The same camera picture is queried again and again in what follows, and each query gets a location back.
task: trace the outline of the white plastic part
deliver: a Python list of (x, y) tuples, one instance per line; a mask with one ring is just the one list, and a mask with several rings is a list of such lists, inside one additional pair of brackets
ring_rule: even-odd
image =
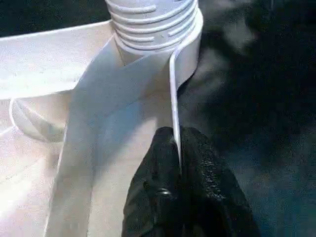
[(198, 0), (106, 0), (120, 40), (138, 50), (161, 50), (195, 27)]
[(0, 100), (72, 90), (112, 35), (107, 21), (0, 38)]
[(62, 142), (71, 93), (11, 99), (12, 124), (27, 136), (43, 142)]
[(124, 66), (112, 38), (90, 64), (74, 89), (46, 237), (119, 236), (130, 180), (155, 130), (173, 126), (180, 147), (176, 91), (197, 66), (200, 11), (196, 21), (175, 50)]

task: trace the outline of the white container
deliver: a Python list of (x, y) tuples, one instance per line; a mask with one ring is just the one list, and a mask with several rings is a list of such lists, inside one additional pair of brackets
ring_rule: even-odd
[[(34, 153), (39, 158), (35, 165), (24, 165), (32, 164), (32, 161), (27, 158), (20, 161), (19, 157), (23, 157), (19, 155), (12, 164), (6, 164), (22, 164), (23, 172), (17, 170), (0, 187), (6, 194), (2, 196), (6, 209), (4, 206), (0, 208), (1, 236), (119, 236), (130, 180), (155, 130), (161, 126), (173, 126), (180, 147), (176, 91), (197, 66), (202, 15), (192, 0), (170, 1), (172, 4), (169, 6), (166, 0), (159, 2), (162, 4), (141, 0), (108, 1), (115, 22), (0, 39), (6, 52), (14, 51), (14, 44), (23, 52), (22, 55), (13, 54), (16, 58), (2, 58), (6, 63), (0, 67), (5, 75), (0, 83), (6, 85), (1, 87), (3, 99), (32, 97), (36, 100), (36, 96), (69, 90), (77, 84), (72, 91), (63, 142), (54, 140), (55, 136), (47, 136), (47, 131), (60, 132), (54, 130), (60, 128), (59, 122), (52, 119), (54, 116), (45, 116), (46, 112), (39, 113), (40, 109), (36, 107), (33, 107), (34, 114), (21, 111), (20, 105), (25, 105), (28, 99), (11, 101), (10, 126), (23, 137), (18, 140), (19, 147), (26, 147), (29, 152), (36, 146), (47, 147), (43, 150), (47, 153)], [(155, 11), (151, 8), (152, 12), (142, 12), (142, 7), (149, 9), (154, 3)], [(118, 19), (114, 15), (117, 13), (139, 21), (169, 14), (172, 17), (149, 22), (152, 24), (150, 27), (147, 23), (137, 23), (133, 28), (163, 26), (160, 34), (164, 36), (179, 27), (181, 31), (168, 38), (160, 37), (158, 32), (145, 33), (141, 37), (154, 37), (154, 40), (133, 41), (131, 37), (135, 35), (124, 32), (126, 37), (120, 33), (117, 23), (127, 26), (129, 22)], [(165, 27), (184, 15), (187, 17), (183, 22)], [(185, 37), (174, 40), (180, 35)], [(86, 53), (90, 52), (94, 39), (98, 39), (98, 46), (93, 46), (92, 51), (101, 44), (105, 46), (78, 82), (77, 74), (90, 60)], [(72, 52), (73, 57), (67, 56), (65, 50)], [(33, 68), (30, 67), (32, 57), (38, 62)], [(49, 59), (54, 57), (56, 60), (50, 64)], [(72, 64), (71, 58), (77, 58), (79, 62)], [(17, 62), (17, 73), (14, 73), (14, 61)], [(72, 66), (78, 70), (69, 70)], [(42, 82), (41, 74), (50, 76)], [(28, 86), (21, 86), (20, 82), (26, 75), (36, 76), (29, 77)], [(61, 77), (54, 80), (54, 75)], [(38, 126), (34, 130), (32, 124), (41, 129), (44, 126), (45, 133), (36, 133)], [(58, 146), (62, 146), (58, 164), (47, 169), (49, 154), (58, 151)], [(16, 201), (10, 201), (16, 190), (19, 190), (19, 196)], [(22, 214), (24, 210), (31, 218)]]

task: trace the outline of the gloved hand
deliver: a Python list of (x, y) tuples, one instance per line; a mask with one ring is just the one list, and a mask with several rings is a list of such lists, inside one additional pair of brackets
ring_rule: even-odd
[(182, 175), (171, 128), (157, 130), (124, 207), (122, 237), (260, 236), (233, 173), (208, 138), (181, 129)]

